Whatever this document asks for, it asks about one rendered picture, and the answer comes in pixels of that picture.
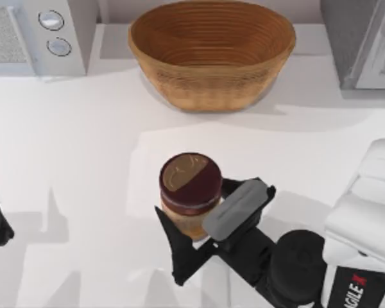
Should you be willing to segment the jar with dark red lid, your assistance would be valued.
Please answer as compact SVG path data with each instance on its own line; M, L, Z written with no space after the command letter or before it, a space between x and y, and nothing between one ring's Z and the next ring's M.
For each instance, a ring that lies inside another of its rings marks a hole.
M221 203L223 177L219 166L201 153L171 157L159 176L161 209L193 241L207 237L202 223Z

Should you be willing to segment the brown woven basket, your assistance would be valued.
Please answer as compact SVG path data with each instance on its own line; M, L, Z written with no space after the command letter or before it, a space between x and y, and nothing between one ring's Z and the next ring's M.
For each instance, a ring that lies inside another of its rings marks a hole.
M232 112L272 86L296 44L281 14L239 0L183 0L133 21L128 45L147 80L171 105Z

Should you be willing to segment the pale microwave oven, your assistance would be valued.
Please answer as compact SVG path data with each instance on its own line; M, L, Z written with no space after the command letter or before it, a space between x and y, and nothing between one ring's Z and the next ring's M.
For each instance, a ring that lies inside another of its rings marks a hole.
M43 28L38 14L60 13L64 26ZM99 15L98 0L0 0L0 76L70 77L87 73ZM72 46L65 57L52 55L48 40Z

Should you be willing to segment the round grey microwave knob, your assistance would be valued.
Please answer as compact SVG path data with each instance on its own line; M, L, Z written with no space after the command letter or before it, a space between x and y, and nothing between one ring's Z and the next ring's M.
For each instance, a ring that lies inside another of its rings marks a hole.
M43 28L49 31L58 31L64 26L63 16L54 10L40 12L38 21Z
M46 42L47 50L55 56L65 57L72 52L71 44L64 38L56 37Z

